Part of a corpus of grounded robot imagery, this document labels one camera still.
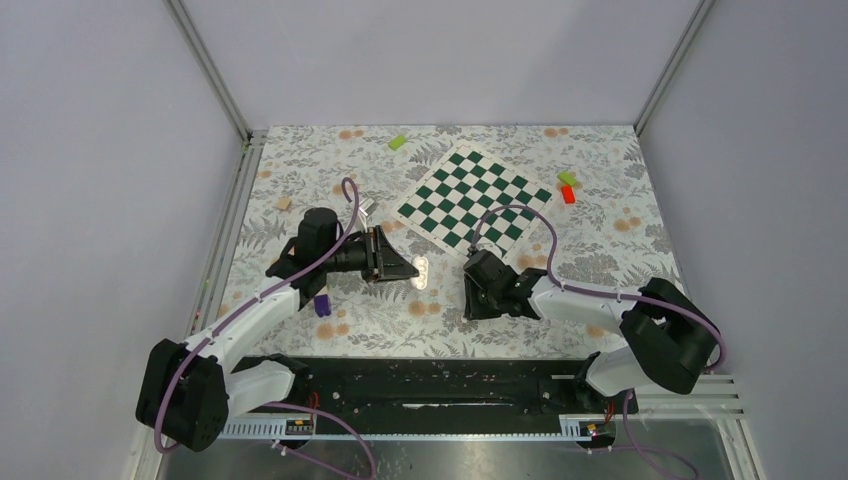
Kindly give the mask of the white earbud charging case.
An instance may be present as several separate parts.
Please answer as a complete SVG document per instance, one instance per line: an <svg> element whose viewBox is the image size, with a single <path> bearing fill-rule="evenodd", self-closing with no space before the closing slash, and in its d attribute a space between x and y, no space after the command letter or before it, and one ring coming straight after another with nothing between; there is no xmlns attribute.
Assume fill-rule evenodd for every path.
<svg viewBox="0 0 848 480"><path fill-rule="evenodd" d="M424 256L415 256L412 265L418 274L410 279L410 284L417 290L425 290L428 286L429 261Z"/></svg>

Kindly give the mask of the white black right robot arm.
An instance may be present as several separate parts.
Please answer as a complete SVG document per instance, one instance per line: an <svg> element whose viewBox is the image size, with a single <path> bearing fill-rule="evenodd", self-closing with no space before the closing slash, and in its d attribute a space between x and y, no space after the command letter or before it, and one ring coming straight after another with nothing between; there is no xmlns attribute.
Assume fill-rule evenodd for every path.
<svg viewBox="0 0 848 480"><path fill-rule="evenodd" d="M723 348L715 325L664 279L636 289L557 284L542 269L518 273L493 253L476 250L463 266L463 281L468 320L571 321L624 339L617 350L590 355L575 376L575 402L589 412L646 385L686 395Z"/></svg>

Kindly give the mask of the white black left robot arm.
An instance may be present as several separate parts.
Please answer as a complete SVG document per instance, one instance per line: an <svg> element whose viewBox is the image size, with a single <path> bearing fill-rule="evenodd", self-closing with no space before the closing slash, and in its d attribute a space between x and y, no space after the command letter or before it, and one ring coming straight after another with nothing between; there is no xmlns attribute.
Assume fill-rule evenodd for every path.
<svg viewBox="0 0 848 480"><path fill-rule="evenodd" d="M309 401L306 366L274 354L243 370L248 351L299 313L330 273L358 272L367 283L426 283L429 263L404 259L379 225L350 233L335 211L308 210L297 234L266 271L256 294L232 314L181 342L164 339L149 355L136 420L188 449L208 448L226 423L270 402L296 411Z"/></svg>

